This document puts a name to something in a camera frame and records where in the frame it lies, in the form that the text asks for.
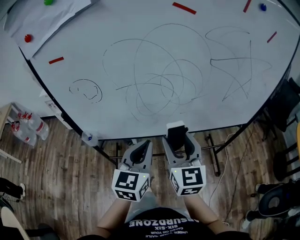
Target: person's arm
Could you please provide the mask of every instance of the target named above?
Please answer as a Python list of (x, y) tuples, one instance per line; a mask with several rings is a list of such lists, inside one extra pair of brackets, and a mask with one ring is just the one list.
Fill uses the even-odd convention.
[(207, 225), (215, 234), (235, 231), (233, 228), (223, 224), (199, 195), (185, 196), (184, 203), (191, 218)]
[(125, 223), (131, 202), (116, 199), (109, 210), (100, 219), (97, 228), (93, 231), (94, 235), (108, 238), (111, 232)]

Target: scribble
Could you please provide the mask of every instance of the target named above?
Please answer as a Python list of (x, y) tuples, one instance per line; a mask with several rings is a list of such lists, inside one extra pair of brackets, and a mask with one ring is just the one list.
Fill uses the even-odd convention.
[(84, 96), (83, 99), (90, 103), (98, 103), (102, 100), (102, 91), (100, 87), (95, 82), (88, 79), (74, 81), (69, 87), (69, 92), (77, 96)]
[[(205, 66), (206, 74), (203, 74), (203, 66), (195, 64), (190, 59), (175, 57), (176, 54), (174, 55), (172, 51), (168, 50), (168, 46), (160, 44), (163, 37), (159, 34), (154, 36), (152, 33), (161, 29), (165, 30), (165, 32), (168, 32), (170, 29), (174, 30), (174, 32), (179, 30), (177, 34), (180, 33), (180, 30), (185, 30), (187, 34), (191, 35), (191, 38), (198, 38), (197, 41), (201, 44), (202, 52), (211, 57), (207, 43), (198, 32), (188, 26), (176, 23), (167, 23), (155, 27), (143, 38), (123, 39), (111, 44), (103, 53), (103, 69), (114, 85), (117, 86), (116, 90), (126, 89), (125, 101), (130, 107), (132, 115), (139, 120), (143, 116), (171, 116), (179, 106), (187, 105), (193, 100), (203, 97), (201, 93), (203, 92), (204, 84), (210, 78), (211, 65), (209, 62)], [(111, 51), (114, 51), (117, 45), (127, 43), (136, 43), (136, 49), (132, 54), (132, 82), (122, 86), (118, 78), (116, 78), (117, 82), (112, 77), (114, 72), (108, 71), (107, 66), (109, 65), (107, 62), (109, 60), (106, 58)], [(143, 45), (161, 52), (164, 59), (167, 59), (161, 71), (145, 71), (142, 75), (139, 73), (141, 67), (138, 66), (138, 59), (143, 54), (143, 51), (141, 51)], [(188, 75), (190, 71), (194, 73), (192, 77), (190, 76), (191, 74)]]
[[(234, 42), (234, 36), (239, 36), (239, 40), (245, 43), (239, 51), (226, 43), (228, 39)], [(190, 52), (186, 53), (186, 46), (176, 42), (176, 39), (184, 37), (194, 40), (196, 48), (193, 52), (187, 48)], [(225, 101), (237, 91), (241, 91), (247, 99), (253, 77), (258, 74), (253, 69), (253, 62), (268, 65), (262, 72), (272, 68), (270, 63), (252, 57), (251, 39), (246, 40), (250, 37), (250, 32), (234, 26), (214, 28), (202, 37), (188, 26), (167, 23), (153, 28), (144, 37), (112, 43), (103, 53), (102, 67), (116, 90), (124, 91), (125, 102), (137, 121), (146, 118), (157, 120), (158, 116), (170, 117), (180, 106), (203, 101), (209, 96), (207, 88), (213, 85), (213, 70), (230, 79), (230, 82), (214, 79), (222, 81), (225, 86), (224, 97), (220, 101)], [(214, 44), (221, 49), (221, 54), (210, 48)], [(241, 79), (245, 69), (250, 76), (244, 75)]]
[[(235, 93), (237, 90), (242, 90), (243, 93), (245, 94), (245, 97), (248, 98), (249, 94), (250, 94), (250, 90), (251, 90), (251, 86), (252, 86), (252, 78), (253, 78), (253, 61), (257, 60), (257, 61), (261, 61), (264, 62), (266, 64), (269, 65), (268, 68), (266, 68), (264, 71), (269, 70), (272, 68), (272, 65), (266, 61), (263, 61), (261, 59), (257, 59), (257, 58), (252, 58), (252, 42), (251, 40), (249, 40), (249, 45), (248, 45), (248, 52), (246, 54), (248, 54), (248, 57), (237, 57), (237, 54), (234, 53), (234, 51), (232, 49), (230, 49), (229, 46), (227, 46), (226, 44), (223, 44), (221, 41), (224, 36), (229, 35), (229, 34), (246, 34), (247, 36), (250, 35), (250, 33), (248, 31), (246, 31), (245, 29), (239, 28), (239, 27), (233, 27), (233, 26), (225, 26), (225, 27), (218, 27), (215, 29), (210, 30), (209, 32), (207, 32), (205, 34), (205, 38), (207, 38), (209, 41), (212, 41), (222, 47), (225, 47), (231, 54), (232, 54), (232, 58), (226, 58), (226, 59), (210, 59), (210, 64), (213, 68), (216, 68), (220, 71), (222, 71), (224, 74), (230, 76), (230, 78), (232, 78), (232, 81), (229, 85), (229, 87), (227, 88), (227, 91), (222, 99), (222, 101), (226, 100), (229, 96), (231, 96), (233, 93)], [(239, 81), (239, 79), (234, 76), (233, 74), (229, 73), (228, 71), (217, 67), (213, 64), (214, 61), (229, 61), (229, 60), (235, 60), (236, 64), (237, 64), (237, 68), (238, 68), (238, 72), (240, 71), (241, 67), (245, 64), (245, 60), (249, 60), (247, 67), (250, 69), (250, 78), (245, 81), (244, 83), (241, 83)], [(248, 85), (248, 90), (245, 89), (245, 85), (249, 83)]]

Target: red tape strip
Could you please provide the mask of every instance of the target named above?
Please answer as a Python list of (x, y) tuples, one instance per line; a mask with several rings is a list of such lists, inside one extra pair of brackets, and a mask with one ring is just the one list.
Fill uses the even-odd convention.
[(243, 11), (244, 13), (247, 12), (248, 7), (249, 7), (251, 1), (252, 1), (252, 0), (248, 0), (248, 2), (246, 3), (245, 8), (244, 8), (244, 11)]
[(181, 5), (181, 4), (177, 3), (177, 2), (174, 2), (174, 3), (173, 3), (173, 6), (178, 7), (178, 8), (181, 8), (181, 9), (183, 9), (183, 10), (189, 12), (189, 13), (192, 13), (192, 14), (194, 14), (194, 15), (196, 14), (196, 11), (195, 11), (195, 10), (192, 10), (192, 9), (190, 9), (190, 8), (184, 6), (184, 5)]
[(267, 43), (269, 43), (272, 40), (272, 38), (275, 37), (276, 34), (277, 34), (277, 31), (273, 33), (273, 35), (269, 38), (269, 40), (267, 41)]
[(62, 60), (64, 60), (64, 57), (54, 59), (54, 60), (50, 61), (49, 64), (53, 64), (55, 62), (59, 62), (59, 61), (62, 61)]

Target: small blue object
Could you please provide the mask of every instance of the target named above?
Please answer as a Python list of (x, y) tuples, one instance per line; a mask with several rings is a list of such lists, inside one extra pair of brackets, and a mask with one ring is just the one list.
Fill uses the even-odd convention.
[(264, 12), (267, 11), (267, 6), (264, 3), (261, 4), (261, 10)]

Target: wooden floor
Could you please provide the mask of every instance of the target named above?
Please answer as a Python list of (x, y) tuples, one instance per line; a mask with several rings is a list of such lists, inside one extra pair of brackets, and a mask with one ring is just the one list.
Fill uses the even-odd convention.
[[(114, 201), (111, 190), (114, 166), (93, 148), (84, 145), (73, 130), (67, 130), (58, 120), (46, 122), (50, 126), (50, 135), (45, 142), (39, 140), (34, 149), (16, 139), (9, 127), (5, 127), (0, 148), (22, 160), (23, 164), (0, 157), (0, 176), (15, 184), (23, 182), (26, 186), (26, 198), (20, 203), (12, 203), (25, 228), (33, 229), (43, 222), (51, 225), (61, 239), (75, 240), (90, 233)], [(208, 145), (205, 136), (211, 133), (215, 144), (220, 144), (228, 134), (237, 130), (233, 127), (197, 133), (195, 138), (204, 147)], [(272, 137), (262, 142), (262, 135), (260, 126), (251, 124), (227, 147), (226, 172), (210, 202), (223, 221), (232, 204), (227, 222), (235, 229), (239, 229), (247, 210), (257, 207), (257, 198), (250, 198), (255, 185), (276, 182), (272, 159), (277, 151), (285, 148), (285, 144), (282, 138), (273, 141)], [(154, 153), (163, 152), (161, 140), (155, 138), (152, 141)], [(115, 144), (111, 141), (105, 146), (105, 151), (111, 156), (115, 156)], [(127, 147), (122, 141), (120, 144), (119, 154), (122, 154)], [(202, 197), (208, 203), (219, 177), (213, 174), (212, 151), (203, 150), (202, 158), (207, 176)], [(226, 152), (220, 152), (218, 158), (223, 173)], [(168, 180), (165, 157), (154, 157), (152, 169), (155, 178), (151, 188), (158, 203), (166, 207), (184, 207), (182, 198), (176, 196)], [(253, 239), (263, 239), (272, 229), (273, 220), (269, 218), (253, 221), (248, 231)]]

